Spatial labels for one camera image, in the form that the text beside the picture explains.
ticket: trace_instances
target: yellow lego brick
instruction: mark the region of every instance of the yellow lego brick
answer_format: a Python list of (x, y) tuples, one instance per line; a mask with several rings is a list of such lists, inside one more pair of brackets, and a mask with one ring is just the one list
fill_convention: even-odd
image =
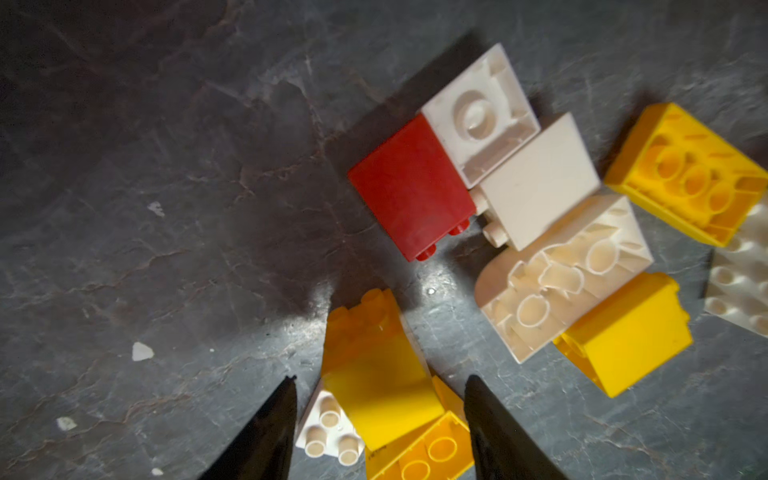
[(725, 247), (768, 172), (669, 103), (643, 111), (605, 183), (686, 235)]
[(432, 381), (445, 413), (378, 450), (366, 446), (368, 480), (454, 480), (475, 464), (464, 402), (439, 378)]
[(663, 273), (641, 273), (554, 344), (614, 398), (694, 342), (679, 289)]
[(445, 411), (402, 324), (392, 291), (370, 290), (328, 315), (320, 375), (371, 449)]

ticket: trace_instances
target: slate floor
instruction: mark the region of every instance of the slate floor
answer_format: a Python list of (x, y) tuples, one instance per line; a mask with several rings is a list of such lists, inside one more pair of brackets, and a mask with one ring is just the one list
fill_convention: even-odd
[[(409, 264), (345, 178), (497, 41), (601, 173), (657, 101), (768, 166), (765, 2), (6, 2), (0, 25), (3, 478), (196, 478), (285, 375), (303, 408), (326, 314), (384, 286), (432, 368), (481, 375), (574, 480), (768, 472), (768, 342), (701, 314), (709, 247), (635, 209), (695, 343), (608, 399), (553, 346), (508, 354), (476, 222)], [(365, 469), (296, 450), (290, 477)]]

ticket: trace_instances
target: underside of lego brick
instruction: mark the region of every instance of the underside of lego brick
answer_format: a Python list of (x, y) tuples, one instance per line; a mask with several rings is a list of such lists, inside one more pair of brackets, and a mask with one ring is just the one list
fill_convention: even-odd
[(653, 262), (629, 200), (595, 195), (480, 273), (475, 301), (523, 363)]
[(675, 104), (643, 111), (605, 183), (672, 227), (724, 247), (768, 172)]
[(422, 113), (467, 188), (541, 130), (501, 44), (428, 101)]

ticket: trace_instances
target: lego stud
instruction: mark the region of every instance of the lego stud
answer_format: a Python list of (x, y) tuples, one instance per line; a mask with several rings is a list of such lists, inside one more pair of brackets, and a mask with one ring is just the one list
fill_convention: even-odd
[(357, 463), (360, 451), (360, 441), (355, 437), (344, 436), (339, 440), (339, 463), (345, 467)]
[(432, 245), (427, 250), (424, 250), (419, 255), (416, 255), (416, 259), (419, 262), (423, 262), (424, 260), (428, 260), (432, 255), (434, 255), (436, 251), (437, 251), (437, 245)]
[(518, 306), (518, 322), (533, 328), (541, 325), (549, 316), (549, 302), (541, 295), (528, 295)]
[(641, 171), (653, 180), (672, 180), (683, 170), (684, 152), (667, 144), (663, 137), (654, 139), (654, 143), (645, 154)]
[(332, 429), (341, 421), (341, 407), (332, 396), (327, 396), (320, 403), (320, 423), (327, 429)]
[(408, 450), (398, 460), (402, 480), (426, 480), (432, 470), (427, 462), (428, 458), (422, 442)]
[(434, 462), (447, 462), (456, 455), (458, 444), (456, 443), (456, 428), (454, 422), (440, 422), (424, 438), (427, 445), (427, 455)]
[(449, 234), (450, 234), (452, 237), (455, 237), (456, 235), (459, 235), (459, 234), (460, 234), (461, 232), (463, 232), (464, 230), (467, 230), (468, 228), (469, 228), (469, 219), (467, 219), (467, 220), (464, 220), (464, 221), (463, 221), (463, 222), (461, 222), (459, 225), (456, 225), (456, 226), (455, 226), (455, 227), (453, 227), (453, 228), (452, 228), (452, 229), (451, 229), (451, 230), (450, 230), (448, 233), (449, 233)]
[(728, 249), (729, 252), (735, 253), (735, 252), (743, 252), (745, 250), (749, 250), (753, 245), (752, 240), (747, 240), (740, 235), (734, 235), (732, 239), (730, 239), (730, 243), (728, 243)]
[(584, 351), (584, 348), (582, 348), (582, 346), (579, 344), (579, 342), (577, 342), (576, 340), (574, 340), (573, 338), (571, 338), (571, 336), (569, 336), (567, 334), (563, 334), (561, 336), (561, 338), (563, 340), (565, 340), (566, 345), (571, 347), (571, 350), (576, 352), (576, 355), (578, 355), (578, 356), (580, 356), (581, 358), (584, 358), (584, 359), (587, 358), (587, 353)]
[(314, 426), (306, 431), (306, 445), (304, 452), (310, 458), (317, 458), (326, 451), (328, 435), (319, 426)]
[(704, 300), (704, 309), (717, 316), (727, 315), (734, 311), (735, 308), (718, 296), (709, 296)]
[(473, 188), (469, 191), (469, 196), (472, 198), (472, 203), (475, 204), (475, 212), (478, 215), (482, 215), (488, 210), (488, 198), (482, 193), (480, 187)]
[(499, 248), (509, 241), (509, 236), (499, 222), (491, 222), (482, 229), (485, 239), (494, 247)]
[(734, 272), (727, 266), (714, 267), (710, 275), (712, 280), (720, 285), (733, 285), (743, 279), (743, 275)]
[(465, 140), (484, 140), (496, 127), (493, 105), (479, 91), (468, 91), (453, 108), (456, 131)]
[(768, 336), (768, 313), (751, 316), (750, 324), (760, 335)]

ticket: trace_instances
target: gray stone surface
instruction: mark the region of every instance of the gray stone surface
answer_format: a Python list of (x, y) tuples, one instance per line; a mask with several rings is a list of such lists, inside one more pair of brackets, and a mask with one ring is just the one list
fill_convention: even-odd
[[(497, 41), (601, 170), (655, 101), (765, 166), (765, 2), (3, 2), (0, 22), (4, 478), (195, 478), (283, 376), (303, 408), (327, 312), (384, 286), (435, 371), (481, 375), (570, 478), (768, 471), (768, 342), (701, 315), (709, 247), (636, 209), (695, 343), (608, 399), (553, 346), (507, 353), (472, 299), (497, 253), (476, 223), (408, 264), (344, 175)], [(290, 476), (365, 469), (296, 450)]]

